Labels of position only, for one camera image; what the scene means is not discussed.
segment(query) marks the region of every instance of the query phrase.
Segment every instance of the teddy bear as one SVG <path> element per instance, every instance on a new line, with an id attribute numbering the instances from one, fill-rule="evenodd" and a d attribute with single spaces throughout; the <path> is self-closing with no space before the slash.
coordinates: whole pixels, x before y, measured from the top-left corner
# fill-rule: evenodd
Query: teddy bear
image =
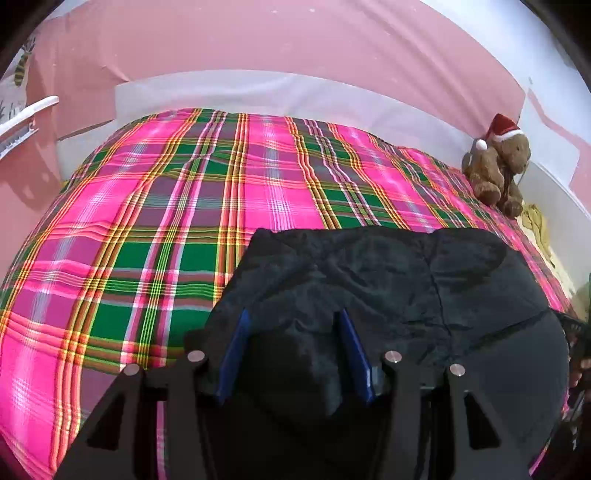
<path id="1" fill-rule="evenodd" d="M 522 196 L 514 180 L 527 168 L 530 143 L 510 118 L 495 115 L 485 140 L 477 140 L 464 173 L 474 195 L 488 206 L 497 205 L 509 218 L 522 212 Z"/>
<path id="2" fill-rule="evenodd" d="M 513 120 L 498 113 L 487 132 L 486 143 L 498 153 L 499 170 L 505 180 L 497 206 L 505 216 L 517 218 L 523 211 L 523 197 L 514 177 L 524 173 L 530 162 L 530 142 Z"/>

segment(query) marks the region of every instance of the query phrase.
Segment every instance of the yellow cloth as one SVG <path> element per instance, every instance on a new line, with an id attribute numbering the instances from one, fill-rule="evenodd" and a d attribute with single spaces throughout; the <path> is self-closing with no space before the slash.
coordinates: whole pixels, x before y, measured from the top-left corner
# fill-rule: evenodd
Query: yellow cloth
<path id="1" fill-rule="evenodd" d="M 535 236 L 535 243 L 552 265 L 552 253 L 550 252 L 550 236 L 548 234 L 547 222 L 535 203 L 525 205 L 521 214 L 521 222 L 525 228 L 530 229 Z"/>

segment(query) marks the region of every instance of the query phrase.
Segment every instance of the red santa hat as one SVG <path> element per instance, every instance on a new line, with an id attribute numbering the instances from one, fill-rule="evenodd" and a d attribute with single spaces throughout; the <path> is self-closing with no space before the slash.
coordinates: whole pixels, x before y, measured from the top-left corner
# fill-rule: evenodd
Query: red santa hat
<path id="1" fill-rule="evenodd" d="M 498 113 L 495 115 L 494 119 L 492 119 L 491 126 L 485 135 L 485 139 L 502 142 L 503 140 L 507 140 L 508 138 L 519 134 L 523 134 L 523 131 L 516 125 L 516 123 L 502 113 Z M 485 140 L 477 140 L 476 148 L 478 150 L 486 150 L 487 147 Z"/>

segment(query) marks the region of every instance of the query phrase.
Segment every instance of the plaid bedsheet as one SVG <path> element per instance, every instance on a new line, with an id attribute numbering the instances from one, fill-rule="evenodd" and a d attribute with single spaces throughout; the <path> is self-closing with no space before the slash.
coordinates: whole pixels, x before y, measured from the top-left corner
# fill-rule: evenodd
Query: plaid bedsheet
<path id="1" fill-rule="evenodd" d="M 115 133 L 64 187 L 0 299 L 0 432 L 50 478 L 125 364 L 160 367 L 202 327 L 256 228 L 476 227 L 560 285 L 515 222 L 461 174 L 363 131 L 183 109 Z"/>

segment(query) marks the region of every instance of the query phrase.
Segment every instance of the metal screw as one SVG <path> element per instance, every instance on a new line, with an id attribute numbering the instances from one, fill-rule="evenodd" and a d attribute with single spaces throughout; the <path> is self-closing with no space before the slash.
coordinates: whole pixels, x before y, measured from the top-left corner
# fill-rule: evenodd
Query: metal screw
<path id="1" fill-rule="evenodd" d="M 133 377 L 136 373 L 139 372 L 139 365 L 129 364 L 123 369 L 123 372 L 125 373 L 125 375 L 129 377 Z"/>
<path id="2" fill-rule="evenodd" d="M 386 360 L 391 364 L 397 364 L 400 360 L 402 360 L 402 355 L 396 350 L 390 350 L 386 352 Z"/>
<path id="3" fill-rule="evenodd" d="M 192 350 L 187 354 L 187 358 L 193 363 L 200 362 L 205 358 L 205 353 L 203 353 L 201 350 Z"/>
<path id="4" fill-rule="evenodd" d="M 466 369 L 463 365 L 460 364 L 453 364 L 449 367 L 449 371 L 454 374 L 456 377 L 461 377 L 463 374 L 466 373 Z"/>

